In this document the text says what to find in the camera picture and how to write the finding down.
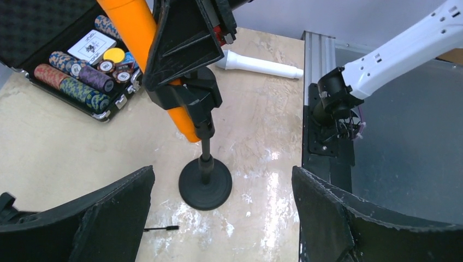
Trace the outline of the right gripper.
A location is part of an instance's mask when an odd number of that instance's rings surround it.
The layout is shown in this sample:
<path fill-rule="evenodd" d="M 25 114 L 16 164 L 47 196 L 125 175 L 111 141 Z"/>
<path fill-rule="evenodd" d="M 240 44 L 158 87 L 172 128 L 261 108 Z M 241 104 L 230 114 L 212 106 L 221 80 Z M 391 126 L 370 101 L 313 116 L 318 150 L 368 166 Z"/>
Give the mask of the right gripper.
<path fill-rule="evenodd" d="M 253 0 L 154 1 L 157 24 L 143 86 L 148 91 L 220 60 L 236 40 L 233 10 Z"/>

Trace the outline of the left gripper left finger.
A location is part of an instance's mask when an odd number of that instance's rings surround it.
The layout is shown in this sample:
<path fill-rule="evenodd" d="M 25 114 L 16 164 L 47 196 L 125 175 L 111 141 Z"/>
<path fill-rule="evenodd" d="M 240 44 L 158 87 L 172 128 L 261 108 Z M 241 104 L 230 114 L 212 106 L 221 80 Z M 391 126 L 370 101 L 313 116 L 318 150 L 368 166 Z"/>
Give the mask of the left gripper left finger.
<path fill-rule="evenodd" d="M 1 194 L 1 261 L 135 261 L 155 173 L 145 166 L 43 212 Z"/>

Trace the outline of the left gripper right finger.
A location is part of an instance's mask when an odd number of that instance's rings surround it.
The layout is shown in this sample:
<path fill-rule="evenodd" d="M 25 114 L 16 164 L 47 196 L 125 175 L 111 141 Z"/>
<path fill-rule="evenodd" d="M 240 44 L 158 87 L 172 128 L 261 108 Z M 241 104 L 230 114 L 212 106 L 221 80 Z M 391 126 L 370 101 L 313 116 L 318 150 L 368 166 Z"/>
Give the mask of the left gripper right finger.
<path fill-rule="evenodd" d="M 294 166 L 300 261 L 462 261 L 462 225 L 395 212 Z"/>

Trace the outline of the white microphone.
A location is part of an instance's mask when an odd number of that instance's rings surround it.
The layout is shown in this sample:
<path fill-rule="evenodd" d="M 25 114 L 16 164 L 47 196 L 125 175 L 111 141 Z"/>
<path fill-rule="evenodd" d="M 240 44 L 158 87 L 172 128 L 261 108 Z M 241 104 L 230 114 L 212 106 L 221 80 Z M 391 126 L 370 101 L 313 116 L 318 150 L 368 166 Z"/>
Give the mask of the white microphone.
<path fill-rule="evenodd" d="M 245 70 L 289 79 L 301 79 L 304 76 L 303 69 L 299 69 L 291 65 L 239 55 L 230 50 L 224 50 L 224 57 L 217 61 L 215 66 L 225 70 Z"/>

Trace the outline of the orange microphone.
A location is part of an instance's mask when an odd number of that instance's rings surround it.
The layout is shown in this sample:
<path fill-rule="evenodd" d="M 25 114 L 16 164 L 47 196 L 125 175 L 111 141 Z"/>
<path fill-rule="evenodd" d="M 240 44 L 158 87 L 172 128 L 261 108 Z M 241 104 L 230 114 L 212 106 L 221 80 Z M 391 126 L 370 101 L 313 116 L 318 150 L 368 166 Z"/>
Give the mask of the orange microphone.
<path fill-rule="evenodd" d="M 101 0 L 98 1 L 98 4 L 116 27 L 126 47 L 144 73 L 143 79 L 146 80 L 149 51 L 157 29 L 147 2 Z M 175 105 L 173 108 L 168 108 L 167 113 L 189 142 L 200 141 L 186 109 L 180 105 Z"/>

